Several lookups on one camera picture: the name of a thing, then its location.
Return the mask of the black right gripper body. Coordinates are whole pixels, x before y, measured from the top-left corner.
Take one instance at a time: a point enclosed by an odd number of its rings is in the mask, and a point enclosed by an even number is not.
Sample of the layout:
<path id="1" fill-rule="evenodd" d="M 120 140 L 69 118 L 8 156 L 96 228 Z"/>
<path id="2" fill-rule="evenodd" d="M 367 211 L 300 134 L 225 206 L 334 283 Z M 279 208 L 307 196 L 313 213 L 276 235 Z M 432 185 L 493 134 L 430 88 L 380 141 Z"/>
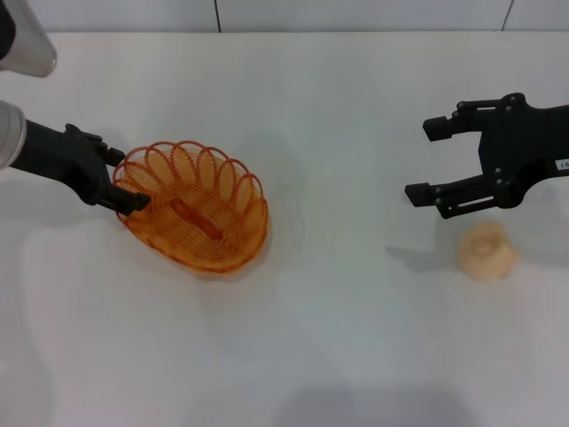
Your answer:
<path id="1" fill-rule="evenodd" d="M 522 203 L 535 184 L 568 176 L 568 107 L 535 108 L 523 94 L 505 96 L 490 113 L 478 148 L 494 203 Z"/>

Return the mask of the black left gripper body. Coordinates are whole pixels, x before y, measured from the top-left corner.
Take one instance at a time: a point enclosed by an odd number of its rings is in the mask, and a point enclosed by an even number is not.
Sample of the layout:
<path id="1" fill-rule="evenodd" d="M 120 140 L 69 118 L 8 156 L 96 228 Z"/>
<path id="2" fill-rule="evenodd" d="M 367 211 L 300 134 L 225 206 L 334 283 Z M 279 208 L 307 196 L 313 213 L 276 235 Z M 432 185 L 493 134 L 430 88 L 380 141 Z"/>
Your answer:
<path id="1" fill-rule="evenodd" d="M 87 205 L 111 206 L 111 148 L 99 135 L 72 124 L 62 133 L 30 120 L 26 125 L 23 147 L 11 168 L 61 182 Z"/>

